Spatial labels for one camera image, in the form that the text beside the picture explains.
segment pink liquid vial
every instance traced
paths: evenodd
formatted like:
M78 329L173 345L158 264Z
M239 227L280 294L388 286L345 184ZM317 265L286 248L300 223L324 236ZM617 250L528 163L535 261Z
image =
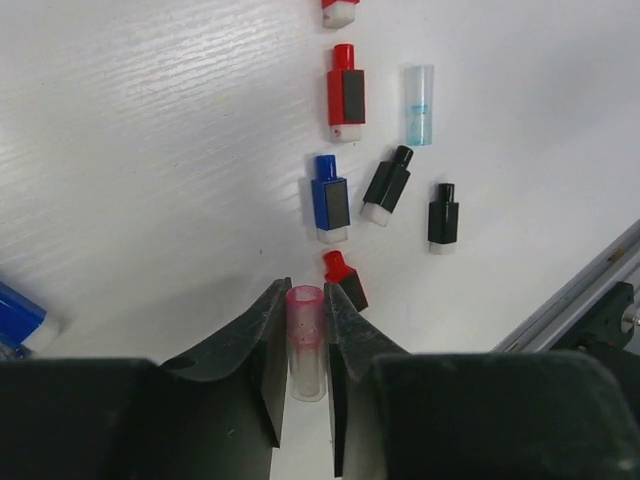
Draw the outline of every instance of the pink liquid vial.
M287 292L287 353L293 398L317 402L327 392L324 294L302 285Z

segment transparent tube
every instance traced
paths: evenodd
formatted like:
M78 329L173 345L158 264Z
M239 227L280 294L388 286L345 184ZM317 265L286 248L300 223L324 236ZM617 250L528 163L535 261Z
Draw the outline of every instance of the transparent tube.
M405 71L407 144L431 145L433 119L433 65L410 67Z
M303 285L287 292L287 353L291 395L317 402L327 392L324 294Z

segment light blue liquid vial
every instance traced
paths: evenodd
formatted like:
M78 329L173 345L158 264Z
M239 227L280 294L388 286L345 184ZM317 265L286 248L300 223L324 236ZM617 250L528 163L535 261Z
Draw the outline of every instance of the light blue liquid vial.
M433 65L409 67L405 72L407 145L432 143Z

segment red marker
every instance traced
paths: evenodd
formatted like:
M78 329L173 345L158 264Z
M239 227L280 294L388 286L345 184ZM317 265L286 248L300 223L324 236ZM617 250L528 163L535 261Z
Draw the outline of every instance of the red marker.
M348 143L360 140L365 123L364 70L356 70L353 45L333 47L333 70L327 75L331 140Z
M325 28L342 28L356 19L356 5L360 0L322 0Z
M337 283L340 285L358 312L367 308L369 302L367 302L367 297L362 289L358 272L356 272L355 268L345 263L342 253L338 250L333 250L326 253L322 259L327 266L327 274L324 276L325 280L329 283Z

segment blue cap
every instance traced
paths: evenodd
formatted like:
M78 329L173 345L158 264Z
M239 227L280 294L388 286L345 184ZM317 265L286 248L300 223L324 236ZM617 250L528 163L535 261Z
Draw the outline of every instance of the blue cap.
M47 312L0 283L0 339L15 348L44 321Z
M328 182L338 178L336 171L336 156L335 155L318 155L316 157L316 170L318 173L318 180L321 182Z

